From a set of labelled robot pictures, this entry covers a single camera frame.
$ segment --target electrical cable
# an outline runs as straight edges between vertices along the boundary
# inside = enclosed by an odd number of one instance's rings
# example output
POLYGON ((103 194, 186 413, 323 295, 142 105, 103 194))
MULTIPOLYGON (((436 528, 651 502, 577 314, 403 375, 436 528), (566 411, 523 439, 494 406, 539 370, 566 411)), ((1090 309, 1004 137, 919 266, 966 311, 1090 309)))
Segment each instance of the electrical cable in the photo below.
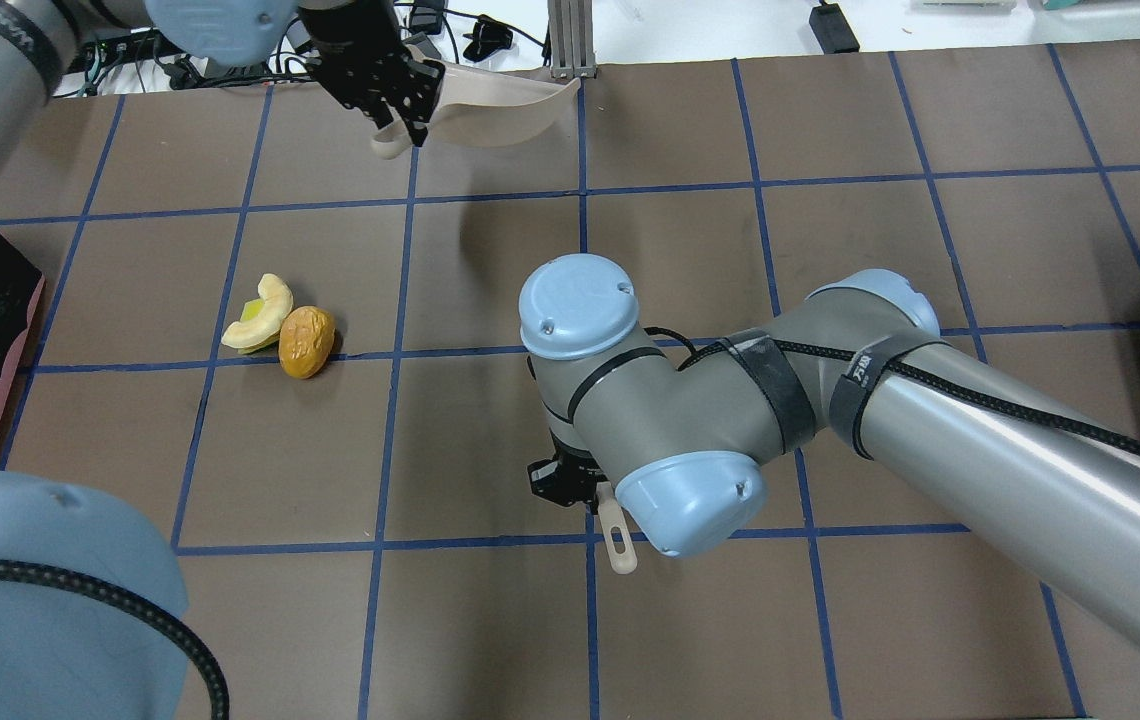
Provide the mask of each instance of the electrical cable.
POLYGON ((450 36, 450 49, 455 52, 455 64, 459 65, 459 42, 455 40, 455 28, 450 27, 450 21, 445 21, 443 26, 446 26, 446 35, 450 36))
MULTIPOLYGON (((482 19, 482 17, 480 17, 480 15, 474 15, 474 14, 471 14, 471 13, 459 13, 459 10, 451 10, 450 8, 446 8, 445 11, 449 13, 450 15, 457 15, 457 17, 461 17, 461 18, 471 18, 471 19, 474 19, 474 21, 482 19)), ((495 19, 492 17, 489 17, 489 15, 486 15, 486 22, 490 22, 490 23, 494 23, 494 24, 500 24, 500 26, 510 28, 510 31, 518 33, 520 36, 524 36, 526 40, 529 40, 530 42, 534 42, 534 44, 539 46, 539 49, 543 49, 543 42, 539 41, 537 36, 530 35, 530 33, 524 32, 523 28, 520 28, 520 27, 516 27, 516 26, 511 26, 511 24, 507 24, 507 23, 505 23, 503 21, 497 21, 497 19, 495 19)))
POLYGON ((144 51, 144 46, 148 42, 148 38, 153 40, 153 54, 157 52, 157 43, 160 41, 160 33, 157 31, 149 31, 144 33, 144 36, 139 41, 139 44, 135 47, 135 75, 139 77, 139 90, 142 95, 148 93, 148 87, 144 85, 144 69, 142 60, 140 59, 140 54, 144 51))
POLYGON ((312 77, 299 76, 299 74, 235 74, 235 76, 205 77, 195 87, 247 87, 262 85, 263 83, 306 83, 314 82, 312 77))
POLYGON ((278 76, 287 76, 291 73, 290 69, 282 67, 282 58, 285 58, 286 60, 295 59, 302 63, 308 60, 308 55, 295 54, 295 51, 292 50, 280 50, 277 54, 268 56, 268 59, 272 60, 272 64, 276 65, 276 69, 272 71, 272 74, 278 74, 278 76))
POLYGON ((290 28, 295 27, 298 23, 300 23, 299 15, 295 15, 294 19, 291 19, 288 23, 286 23, 285 31, 280 33, 280 41, 277 42, 276 54, 268 56, 269 60, 276 62, 277 74, 286 74, 286 69, 282 67, 280 57, 283 55, 295 55, 298 58, 306 58, 306 55, 301 54, 299 49, 293 44, 291 46, 290 50, 286 50, 286 42, 290 40, 290 28))
MULTIPOLYGON (((414 3, 393 3, 393 5, 396 5, 397 8, 414 8, 414 3)), ((461 10, 451 10, 450 8, 443 8, 441 10, 441 13, 448 13, 450 15, 456 15, 456 17, 469 18, 469 19, 472 19, 472 21, 480 21, 480 19, 482 19, 482 15, 474 15, 473 13, 461 13, 461 10)), ((518 33, 520 36, 524 36, 526 40, 529 40, 530 42, 534 42, 534 44, 539 46, 539 49, 543 49, 543 42, 539 41, 538 38, 535 38, 534 35, 530 35, 530 33, 524 32, 523 28, 520 28, 520 27, 516 27, 516 26, 512 26, 512 24, 505 23, 505 22, 503 22, 500 19, 495 19, 492 17, 489 17, 489 15, 486 15, 486 21, 484 22, 498 24, 498 26, 503 26, 503 27, 510 28, 510 31, 518 33)), ((446 27, 447 28, 450 27, 450 23, 447 22, 446 23, 446 27)))
POLYGON ((95 74, 93 82, 91 82, 91 85, 87 88, 85 95, 99 95, 99 88, 103 87, 103 83, 108 82, 108 75, 112 74, 114 69, 121 69, 122 65, 125 64, 125 56, 121 56, 121 58, 116 58, 116 60, 109 63, 107 67, 99 68, 98 74, 95 74))
MULTIPOLYGON (((838 350, 838 347, 823 347, 821 345, 807 345, 807 343, 801 342, 790 342, 784 339, 775 339, 775 345, 782 352, 793 352, 798 355, 813 355, 823 357, 826 360, 838 360, 841 363, 848 363, 854 358, 854 352, 849 350, 838 350)), ((717 352, 724 352, 725 346, 720 343, 712 343, 702 350, 699 350, 693 355, 689 357, 681 363, 678 373, 685 370, 691 365, 698 363, 705 359, 705 357, 716 355, 717 352)), ((1008 418, 1013 418, 1016 420, 1023 420, 1024 423, 1032 423, 1040 425, 1040 427, 1061 429, 1065 433, 1074 434, 1074 436, 1090 439, 1090 441, 1102 443, 1102 445, 1115 447, 1117 450, 1127 452, 1140 457, 1140 441, 1137 439, 1123 436, 1123 434, 1114 433, 1113 429, 1100 428, 1099 425, 1091 423, 1085 423, 1083 420, 1074 420, 1072 418, 1064 418, 1062 415, 1047 414, 1045 410, 1037 410, 1035 407, 1027 407, 1026 404, 1018 404, 1018 402, 1010 402, 1000 396, 987 395, 985 392, 977 391, 977 388, 968 388, 964 386, 959 386, 959 384, 946 381, 939 375, 934 373, 927 373, 921 368, 917 368, 913 365, 905 365, 901 360, 893 360, 886 365, 886 370, 899 375, 909 381, 922 384, 928 388, 934 388, 935 392, 939 392, 943 395, 954 398, 964 402, 964 404, 980 407, 983 410, 990 410, 992 414, 999 414, 1008 416, 1008 418)))
POLYGON ((81 72, 81 87, 78 87, 76 90, 63 92, 63 95, 56 95, 55 97, 80 96, 90 87, 90 74, 98 72, 99 68, 99 46, 90 42, 90 44, 81 47, 81 51, 85 55, 85 59, 82 60, 85 64, 85 68, 81 72))
POLYGON ((286 58, 286 74, 290 74, 291 76, 294 76, 294 74, 301 74, 301 76, 310 76, 310 73, 308 72, 308 59, 303 55, 291 56, 291 58, 286 58), (299 73, 291 72, 290 68, 291 63, 299 63, 300 67, 299 73))
POLYGON ((227 720, 230 698, 228 698, 228 682, 223 678, 223 670, 219 669, 219 661, 214 660, 210 648, 188 625, 184 624, 182 620, 169 614, 163 607, 139 594, 128 591, 121 584, 105 582, 93 575, 78 573, 75 570, 43 565, 40 562, 0 561, 0 580, 80 594, 90 600, 101 602, 114 609, 125 612, 150 629, 157 630, 170 643, 176 644, 196 666, 210 696, 210 719, 227 720))
POLYGON ((690 355, 692 357, 698 352, 698 347, 694 347, 694 343, 690 342, 689 338, 684 336, 684 334, 681 334, 678 332, 670 332, 670 329, 658 327, 658 325, 652 325, 652 327, 646 328, 646 334, 648 336, 651 337, 657 336, 657 334, 658 336, 670 337, 671 339, 679 342, 681 345, 685 346, 685 349, 690 351, 690 355))

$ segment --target grid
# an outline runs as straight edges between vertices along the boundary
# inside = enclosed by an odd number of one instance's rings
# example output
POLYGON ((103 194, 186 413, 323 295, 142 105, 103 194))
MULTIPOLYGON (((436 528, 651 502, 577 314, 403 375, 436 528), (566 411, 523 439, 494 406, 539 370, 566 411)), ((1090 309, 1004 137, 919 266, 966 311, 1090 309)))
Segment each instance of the grid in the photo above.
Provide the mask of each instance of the grid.
MULTIPOLYGON (((450 195, 450 196, 427 196, 416 195, 416 181, 420 173, 420 152, 415 149, 410 155, 409 182, 407 183, 405 197, 388 201, 333 201, 333 202, 296 202, 296 204, 260 204, 251 202, 253 196, 255 175, 259 167, 260 150, 264 141, 264 131, 268 128, 270 111, 272 111, 272 89, 268 88, 263 97, 263 108, 260 113, 258 134, 253 155, 251 155, 250 171, 245 181, 245 190, 242 194, 238 206, 217 206, 217 208, 193 208, 193 210, 161 210, 140 211, 140 213, 91 213, 95 193, 98 190, 103 178, 104 165, 107 164, 109 152, 112 152, 114 136, 116 136, 119 121, 122 111, 125 108, 127 98, 119 97, 116 111, 114 111, 112 126, 107 134, 107 140, 103 146, 98 159, 98 167, 95 170, 93 181, 90 183, 84 205, 81 213, 76 215, 36 216, 18 219, 0 219, 0 227, 24 226, 41 223, 76 223, 76 231, 73 234, 66 260, 64 260, 62 272, 54 284, 52 301, 50 301, 49 313, 46 314, 43 327, 40 329, 36 352, 32 360, 31 368, 26 370, 23 378, 21 401, 18 401, 16 414, 14 414, 11 432, 0 455, 0 466, 6 466, 11 451, 14 434, 21 425, 23 409, 25 409, 27 396, 34 383, 35 375, 39 374, 67 374, 67 373, 166 373, 166 370, 181 369, 204 369, 205 377, 203 388, 201 388, 199 407, 196 411, 194 428, 192 428, 192 442, 184 471, 184 478, 178 500, 174 523, 171 532, 171 545, 177 555, 180 556, 227 556, 227 555, 272 555, 272 553, 369 553, 372 556, 372 574, 369 583, 368 611, 366 611, 366 628, 363 652, 363 666, 360 676, 360 705, 358 717, 363 720, 369 714, 370 676, 374 664, 374 643, 377 637, 378 617, 378 580, 381 579, 383 553, 434 550, 434 548, 456 547, 515 547, 515 546, 549 546, 549 545, 583 545, 585 558, 585 573, 587 573, 587 633, 588 633, 588 684, 589 684, 589 711, 593 720, 601 717, 601 692, 598 690, 598 620, 597 620, 597 563, 594 547, 596 543, 605 542, 605 538, 594 529, 593 517, 585 516, 584 532, 570 534, 528 534, 528 535, 498 535, 498 537, 462 537, 446 539, 386 539, 386 506, 388 484, 391 478, 392 450, 396 426, 397 393, 400 386, 401 361, 405 359, 418 359, 418 357, 450 357, 450 355, 500 355, 520 354, 524 352, 520 346, 489 346, 489 347, 434 347, 434 350, 405 350, 402 339, 406 322, 406 296, 409 286, 410 263, 412 263, 412 237, 415 218, 415 208, 418 205, 450 204, 450 202, 488 202, 488 201, 531 201, 547 199, 548 197, 578 197, 579 208, 579 251, 591 249, 589 223, 588 223, 588 199, 593 196, 626 195, 626 193, 693 193, 706 190, 752 190, 754 204, 756 204, 758 232, 762 237, 762 254, 765 260, 766 283, 769 291, 769 303, 774 313, 780 313, 779 283, 774 261, 772 261, 771 239, 766 219, 766 202, 763 190, 771 187, 785 186, 823 186, 823 185, 846 185, 846 183, 887 183, 899 181, 923 181, 930 193, 937 223, 939 223, 942 239, 948 253, 951 269, 955 275, 955 281, 960 295, 960 301, 964 308, 967 324, 964 327, 951 327, 944 329, 945 336, 971 337, 980 360, 986 361, 986 351, 983 341, 991 336, 1001 334, 1023 333, 1074 333, 1074 332, 1140 332, 1140 322, 1122 324, 1073 324, 1073 325, 980 325, 974 314, 974 305, 967 289, 964 269, 962 261, 954 247, 953 237, 948 228, 948 219, 944 213, 939 188, 936 181, 940 179, 959 178, 999 178, 999 177, 1024 177, 1024 175, 1097 175, 1100 178, 1106 195, 1112 204, 1115 219, 1124 237, 1126 237, 1129 251, 1132 252, 1137 269, 1140 270, 1140 245, 1129 224, 1126 213, 1119 204, 1118 195, 1114 190, 1112 178, 1124 173, 1140 173, 1140 164, 1108 165, 1101 159, 1096 142, 1092 140, 1088 118, 1077 97, 1073 92, 1067 74, 1062 68, 1059 54, 1053 46, 1047 46, 1047 54, 1050 55, 1054 65, 1056 75, 1062 83, 1062 91, 1069 103, 1074 117, 1081 129, 1083 140, 1090 150, 1091 165, 1081 167, 1041 167, 1041 169, 992 169, 992 170, 967 170, 966 172, 934 172, 925 145, 921 129, 918 128, 917 115, 910 100, 907 85, 904 83, 899 59, 895 54, 889 54, 889 64, 894 72, 895 83, 902 99, 903 111, 912 140, 917 146, 921 172, 899 174, 876 174, 876 175, 841 175, 841 177, 813 177, 813 178, 790 178, 771 179, 763 178, 759 169, 757 146, 754 140, 752 118, 749 114, 748 92, 744 88, 742 73, 740 73, 739 60, 730 64, 734 76, 734 88, 739 100, 739 113, 742 115, 744 140, 747 142, 748 159, 750 165, 750 181, 743 182, 712 182, 712 183, 685 183, 685 185, 661 185, 661 186, 638 186, 638 187, 589 187, 588 182, 588 133, 587 133, 587 109, 585 109, 584 91, 580 91, 578 106, 576 106, 576 117, 578 117, 578 188, 575 191, 542 191, 542 193, 488 193, 487 195, 450 195), (400 269, 400 292, 397 300, 396 334, 391 350, 358 352, 358 354, 337 354, 332 358, 336 363, 345 361, 368 361, 382 360, 391 363, 390 395, 386 404, 386 423, 384 423, 384 441, 381 475, 378 475, 378 514, 375 519, 375 533, 368 542, 333 542, 333 543, 290 543, 290 545, 250 545, 250 546, 184 546, 180 543, 187 498, 192 488, 192 474, 195 469, 196 457, 198 457, 201 432, 205 420, 206 406, 212 392, 214 375, 218 368, 233 365, 264 365, 274 363, 274 357, 219 357, 218 332, 210 341, 209 354, 205 359, 192 359, 185 361, 172 361, 172 363, 138 363, 138 365, 44 365, 44 345, 52 330, 55 317, 58 314, 59 302, 62 302, 64 286, 68 278, 70 270, 75 261, 78 245, 85 226, 104 220, 130 220, 142 218, 184 216, 184 215, 235 215, 237 218, 236 234, 233 238, 233 248, 228 257, 227 275, 223 279, 221 300, 219 300, 218 318, 223 318, 233 291, 233 275, 235 275, 238 252, 241 252, 241 238, 245 231, 246 219, 258 213, 283 213, 283 211, 309 210, 309 208, 359 208, 360 206, 397 206, 405 210, 405 229, 401 248, 400 269)), ((699 343, 711 342, 712 338, 698 338, 699 343)), ((669 341, 661 342, 661 345, 671 345, 669 341)), ((834 656, 834 644, 831 638, 829 611, 826 611, 826 592, 823 584, 823 568, 819 551, 819 539, 823 537, 869 537, 869 535, 902 535, 902 534, 948 534, 967 533, 964 525, 954 523, 939 524, 898 524, 898 525, 841 525, 840 527, 822 527, 814 519, 812 509, 809 483, 807 480, 806 457, 804 451, 795 452, 795 466, 797 466, 797 477, 799 484, 800 501, 803 501, 804 524, 801 527, 767 527, 767 529, 744 529, 739 530, 733 538, 776 538, 776 539, 804 539, 808 546, 808 559, 811 565, 814 602, 817 609, 817 624, 822 646, 823 664, 825 664, 826 690, 829 692, 831 714, 844 717, 841 705, 841 693, 838 682, 839 661, 834 656)), ((644 541, 642 533, 634 533, 635 541, 644 541)), ((1044 584, 1041 587, 1045 602, 1047 619, 1051 632, 1054 635, 1054 647, 1058 651, 1060 665, 1062 665, 1064 682, 1067 685, 1073 711, 1076 715, 1085 715, 1086 709, 1083 705, 1081 692, 1078 692, 1076 676, 1074 676, 1072 658, 1068 653, 1067 643, 1064 639, 1060 628, 1059 612, 1054 606, 1054 597, 1044 584)))

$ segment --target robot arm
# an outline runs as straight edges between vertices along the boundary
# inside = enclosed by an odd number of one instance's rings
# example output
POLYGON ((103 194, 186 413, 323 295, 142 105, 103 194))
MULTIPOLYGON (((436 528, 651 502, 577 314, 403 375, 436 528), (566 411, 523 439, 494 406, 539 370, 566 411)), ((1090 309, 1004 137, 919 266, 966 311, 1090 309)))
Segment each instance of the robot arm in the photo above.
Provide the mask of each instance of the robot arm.
POLYGON ((374 150, 384 158, 423 145, 430 122, 448 142, 529 140, 579 87, 412 54, 392 0, 0 0, 0 169, 78 48, 100 32, 157 26, 189 54, 236 67, 267 58, 296 14, 318 50, 311 76, 373 120, 374 150))
POLYGON ((658 551, 692 555, 762 508, 759 464, 826 425, 1140 646, 1140 457, 935 388, 1081 419, 942 343, 898 275, 821 288, 679 373, 637 325, 628 275, 603 257, 539 268, 520 314, 557 449, 532 466, 536 496, 593 505, 610 496, 593 484, 614 486, 658 551))

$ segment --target power adapter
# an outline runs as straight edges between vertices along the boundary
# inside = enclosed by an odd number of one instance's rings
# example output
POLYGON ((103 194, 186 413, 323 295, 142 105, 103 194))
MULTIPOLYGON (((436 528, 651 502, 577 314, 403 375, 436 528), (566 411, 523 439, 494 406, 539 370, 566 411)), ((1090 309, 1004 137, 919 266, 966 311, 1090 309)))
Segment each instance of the power adapter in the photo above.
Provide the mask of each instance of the power adapter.
POLYGON ((824 55, 857 54, 860 41, 850 24, 845 22, 841 6, 822 3, 811 9, 811 28, 824 55))
POLYGON ((441 35, 446 26, 446 0, 415 0, 410 6, 410 18, 407 27, 414 33, 424 35, 441 35))

